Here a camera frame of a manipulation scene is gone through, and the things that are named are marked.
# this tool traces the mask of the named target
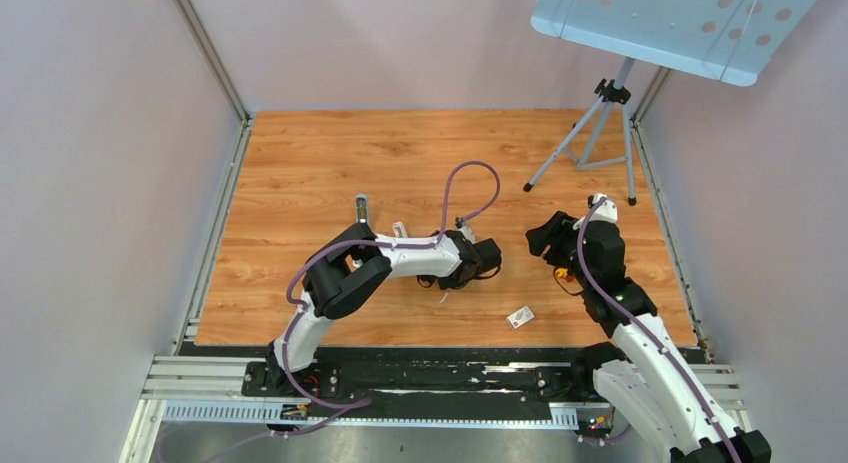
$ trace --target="light blue stand tray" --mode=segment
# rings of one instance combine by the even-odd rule
[[[748,86],[815,1],[537,0],[531,23],[545,35]]]

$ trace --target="white wall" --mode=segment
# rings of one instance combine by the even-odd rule
[[[192,1],[252,111],[586,108],[621,64],[536,33],[535,0]]]
[[[116,461],[237,122],[171,0],[0,0],[0,460]]]
[[[647,122],[695,309],[776,463],[845,461],[848,0],[751,88],[675,74]]]

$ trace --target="wood-grain platform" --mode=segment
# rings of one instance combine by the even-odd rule
[[[494,238],[501,247],[500,274],[447,297],[436,288],[420,287],[414,278],[387,281],[361,310],[338,321],[324,344],[583,346],[605,340],[581,299],[565,294],[553,280],[552,268],[528,253],[524,237],[556,210],[583,214],[586,197],[598,191],[619,202],[629,275],[660,308],[675,342],[694,344],[638,163],[635,207],[626,204],[624,164],[577,171],[565,155],[532,192],[522,191],[581,113],[260,113],[196,342],[267,344],[292,315],[286,285],[307,257],[354,222],[357,193],[369,197],[374,231],[392,234],[392,223],[401,220],[411,236],[426,236],[438,228],[448,173],[465,160],[479,159],[494,166],[503,183],[495,205],[472,221],[478,239]],[[620,117],[615,116],[593,160],[623,154]],[[585,140],[585,134],[579,137],[576,148]],[[449,221],[483,204],[493,188],[486,170],[462,170],[454,181]],[[512,330],[504,318],[524,305],[536,318]]]

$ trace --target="tripod leg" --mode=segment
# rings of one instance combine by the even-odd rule
[[[603,98],[598,98],[597,100],[595,100],[595,104],[592,105],[592,107],[589,108],[589,111],[587,111],[583,115],[583,118],[580,118],[580,121],[578,121],[577,124],[574,125],[574,128],[571,129],[571,132],[568,134],[568,136],[566,136],[565,139],[562,140],[562,143],[557,146],[556,150],[554,150],[551,156],[549,156],[545,163],[542,164],[542,167],[539,168],[539,171],[537,171],[535,175],[533,175],[533,178],[531,178],[530,181],[524,185],[524,191],[530,191],[533,189],[533,185],[535,185],[536,182],[539,181],[539,178],[541,178],[542,175],[545,174],[545,171],[547,171],[548,167],[550,167],[554,163],[554,160],[557,159],[559,154],[562,153],[563,150],[568,147],[569,143],[571,143],[571,140],[573,140],[574,137],[577,136],[578,133],[580,133],[580,130],[582,130],[583,127],[586,126],[586,123],[589,121],[590,118],[592,118],[592,115],[594,115],[595,112],[598,111],[598,108],[601,107],[601,104],[603,104],[603,102]]]
[[[592,127],[592,135],[589,136],[589,142],[586,143],[586,148],[583,150],[583,154],[580,155],[580,161],[577,162],[577,168],[582,168],[583,165],[586,164],[586,161],[589,159],[589,155],[591,155],[592,150],[595,149],[595,144],[598,142],[601,132],[604,131],[604,126],[607,124],[609,114],[612,112],[612,107],[614,105],[615,103],[612,101],[604,103],[604,109],[601,110],[601,116],[598,117],[598,121],[596,121],[595,126]]]
[[[636,187],[633,184],[633,150],[630,139],[630,112],[626,105],[621,105],[621,127],[624,129],[624,154],[627,162],[627,203],[636,204]]]

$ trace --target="aluminum frame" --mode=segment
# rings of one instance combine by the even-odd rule
[[[247,363],[258,358],[155,357],[142,390],[132,427],[121,454],[121,463],[147,463],[160,426],[174,422],[300,423],[279,418],[283,404],[307,403],[304,398],[253,398],[241,394]],[[520,363],[517,367],[550,366]],[[745,431],[751,430],[742,394],[730,366],[691,365],[696,377]],[[609,408],[607,403],[550,403],[549,420],[428,420],[341,417],[336,426],[415,428],[514,428],[572,429],[583,410]],[[317,423],[320,418],[307,418]]]
[[[244,106],[244,101],[242,101],[241,96],[239,96],[236,85],[227,73],[227,69],[224,67],[221,57],[218,55],[218,52],[215,51],[215,46],[212,44],[212,40],[209,38],[209,34],[206,32],[206,29],[203,27],[200,15],[197,14],[191,0],[173,1],[180,12],[180,15],[182,15],[183,20],[185,20],[186,25],[191,32],[191,36],[194,37],[194,41],[200,48],[201,53],[203,53],[206,63],[209,64],[209,69],[215,76],[215,80],[221,87],[221,91],[224,92],[227,102],[230,104],[230,107],[233,109],[233,112],[235,112],[242,125],[246,124],[247,121],[250,120],[250,113]]]
[[[232,206],[233,198],[235,197],[236,183],[238,182],[239,173],[241,173],[245,152],[247,151],[247,143],[250,140],[252,131],[253,119],[250,119],[242,127],[241,134],[236,141],[227,174],[224,177],[224,182],[218,194],[218,205],[215,210],[209,238],[206,242],[206,248],[203,251],[203,257],[195,273],[197,277],[191,298],[186,305],[186,316],[183,319],[179,334],[173,340],[175,355],[179,354],[184,341],[194,341],[194,337],[197,335],[200,315],[203,312],[203,305],[206,302],[206,295],[209,292],[212,273],[215,271],[218,250],[221,248],[221,239],[224,237],[227,218],[230,216],[230,206]]]
[[[689,283],[687,283],[688,273],[677,252],[677,239],[675,238],[668,223],[668,208],[665,203],[665,198],[662,196],[660,191],[661,188],[657,186],[657,181],[651,169],[651,157],[645,149],[645,141],[647,140],[647,137],[645,136],[641,122],[634,123],[632,131],[633,143],[634,146],[636,146],[636,152],[639,154],[639,161],[642,164],[642,172],[645,174],[645,180],[648,183],[648,188],[651,190],[651,199],[654,202],[654,208],[656,209],[660,229],[662,230],[663,238],[665,239],[666,247],[668,248],[671,265],[674,268],[674,274],[677,278],[677,283],[680,286],[680,292],[683,295],[683,301],[686,305],[687,313],[689,314],[689,321],[692,324],[692,329],[695,331],[698,346],[707,350],[707,359],[712,360],[713,354],[709,351],[709,347],[707,346],[707,338],[704,335],[703,328],[701,326],[701,319],[698,318],[692,304],[692,295],[689,292]]]
[[[668,79],[673,73],[674,70],[663,66],[657,68],[653,78],[651,78],[651,82],[648,83],[648,87],[645,89],[645,96],[642,97],[639,106],[633,112],[632,121],[634,125],[641,125],[645,121],[645,118],[651,112],[651,108],[653,108],[654,103],[656,103],[657,98],[662,92],[663,87],[668,83]]]

